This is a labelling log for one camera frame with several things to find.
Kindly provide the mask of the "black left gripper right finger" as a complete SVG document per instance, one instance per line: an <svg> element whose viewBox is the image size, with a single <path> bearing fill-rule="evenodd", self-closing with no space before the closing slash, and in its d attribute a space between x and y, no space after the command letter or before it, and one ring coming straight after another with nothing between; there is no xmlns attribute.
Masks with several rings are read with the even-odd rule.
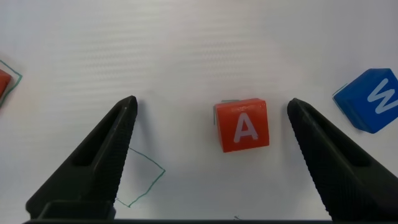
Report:
<svg viewBox="0 0 398 224"><path fill-rule="evenodd" d="M334 221L397 221L397 177L392 172L307 102L292 99L287 114Z"/></svg>

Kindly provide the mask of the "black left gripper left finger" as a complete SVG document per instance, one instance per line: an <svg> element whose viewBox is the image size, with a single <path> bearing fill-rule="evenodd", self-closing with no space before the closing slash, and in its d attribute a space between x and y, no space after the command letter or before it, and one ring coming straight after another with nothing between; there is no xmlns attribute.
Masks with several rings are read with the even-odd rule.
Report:
<svg viewBox="0 0 398 224"><path fill-rule="evenodd" d="M137 116L137 99L117 102L26 203L33 220L112 220Z"/></svg>

